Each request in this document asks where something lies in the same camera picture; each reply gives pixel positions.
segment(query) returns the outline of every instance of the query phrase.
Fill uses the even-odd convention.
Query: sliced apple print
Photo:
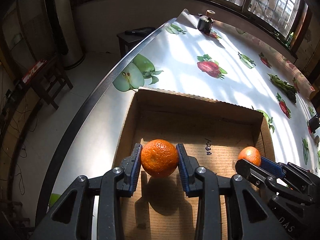
[[[248,68],[252,69],[252,68],[254,68],[256,66],[254,61],[251,60],[246,55],[241,54],[240,52],[238,52],[238,56],[239,56],[240,60],[243,62],[243,64],[245,64]]]
[[[304,159],[304,163],[305,165],[307,165],[308,163],[308,153],[309,153],[309,147],[308,147],[308,142],[306,139],[302,139],[302,146],[303,146],[303,159]]]
[[[144,78],[137,66],[130,62],[114,80],[113,85],[121,92],[137,89],[144,85]]]
[[[272,122],[273,122],[273,117],[269,117],[268,114],[265,112],[265,111],[262,111],[260,109],[257,109],[256,111],[260,112],[260,113],[263,113],[263,116],[264,118],[267,120],[268,122],[268,126],[269,126],[269,130],[271,129],[272,130],[272,133],[275,132],[275,127],[272,125]]]
[[[197,63],[198,68],[202,72],[206,72],[209,76],[214,78],[224,79],[223,74],[227,74],[223,68],[219,66],[219,63],[212,58],[208,54],[204,54],[203,56],[198,56],[197,59],[199,62]]]
[[[187,31],[182,30],[180,27],[177,25],[171,24],[165,29],[167,32],[172,33],[172,34],[186,34]]]
[[[155,75],[159,75],[161,72],[163,72],[163,70],[156,71],[156,68],[153,65],[153,63],[150,60],[148,60],[145,56],[138,54],[134,57],[132,62],[140,70],[144,79],[152,79],[149,85],[155,84],[159,81],[159,79]]]

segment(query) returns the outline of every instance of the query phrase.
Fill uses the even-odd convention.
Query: floor
[[[68,70],[73,89],[67,86],[56,97],[58,110],[44,103],[28,132],[24,147],[18,158],[12,198],[21,201],[22,215],[35,223],[36,207],[44,176],[51,158],[73,117],[86,98],[120,60],[118,55],[93,53],[86,54],[84,61],[74,69]]]

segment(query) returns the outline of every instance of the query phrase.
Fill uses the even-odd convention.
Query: orange
[[[178,166],[178,152],[168,141],[156,139],[148,142],[141,151],[141,165],[151,176],[164,178]]]
[[[258,151],[257,148],[252,147],[252,146],[248,146],[240,152],[240,154],[238,156],[238,160],[240,160],[240,159],[246,159],[247,161],[253,163],[256,166],[261,165],[260,152]]]

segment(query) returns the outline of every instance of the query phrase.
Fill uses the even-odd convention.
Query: cardboard box flap
[[[158,112],[209,115],[211,118],[261,126],[263,114],[230,103],[190,94],[140,87],[137,100],[144,109]]]

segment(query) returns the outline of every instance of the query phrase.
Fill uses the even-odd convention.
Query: table
[[[290,161],[320,174],[315,135],[309,134],[307,126],[315,110],[308,100],[313,88],[306,78],[277,51],[252,35],[216,22],[207,36],[197,30],[197,21],[198,17],[184,10],[177,19],[165,23],[127,54],[87,99],[50,163],[39,196],[36,223],[45,214],[50,185],[54,183],[53,193],[62,194],[78,175],[97,177],[111,168],[134,93],[131,89],[126,91],[126,85],[111,82],[122,75],[132,60],[135,63],[138,53],[155,68],[140,69],[144,75],[142,83],[130,64],[124,72],[137,73],[131,88],[141,85],[189,93],[264,111],[276,161]],[[296,104],[270,82],[268,73],[291,84],[295,79],[300,90]]]
[[[155,30],[154,27],[145,27],[145,28],[139,28],[136,30],[142,30],[150,33],[151,31]],[[127,35],[125,32],[118,33],[117,34],[118,40],[119,40],[119,49],[120,49],[120,55],[121,57],[124,57],[127,54],[127,51],[125,49],[125,46],[128,47],[128,51],[130,51],[134,46],[139,44],[144,37],[139,35]]]

